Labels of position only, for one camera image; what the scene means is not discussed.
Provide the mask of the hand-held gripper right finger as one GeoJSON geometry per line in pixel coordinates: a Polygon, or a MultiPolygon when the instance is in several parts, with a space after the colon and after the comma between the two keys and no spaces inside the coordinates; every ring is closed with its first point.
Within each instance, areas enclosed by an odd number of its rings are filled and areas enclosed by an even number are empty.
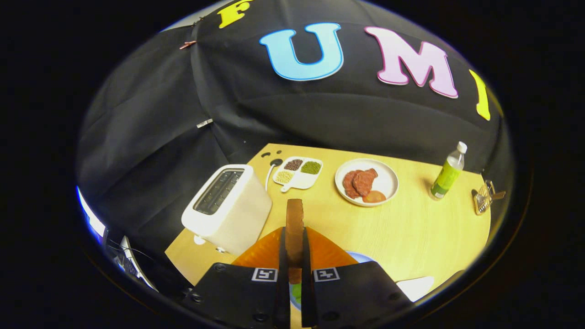
{"type": "Polygon", "coordinates": [[[301,321],[312,329],[392,326],[414,303],[375,261],[311,269],[308,229],[303,236],[301,321]]]}

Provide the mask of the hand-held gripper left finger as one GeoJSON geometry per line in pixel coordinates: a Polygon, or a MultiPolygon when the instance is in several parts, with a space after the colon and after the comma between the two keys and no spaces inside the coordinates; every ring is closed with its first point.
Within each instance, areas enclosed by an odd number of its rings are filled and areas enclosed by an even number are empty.
{"type": "Polygon", "coordinates": [[[205,329],[288,329],[291,325],[286,234],[280,229],[277,264],[216,262],[183,298],[205,329]]]}

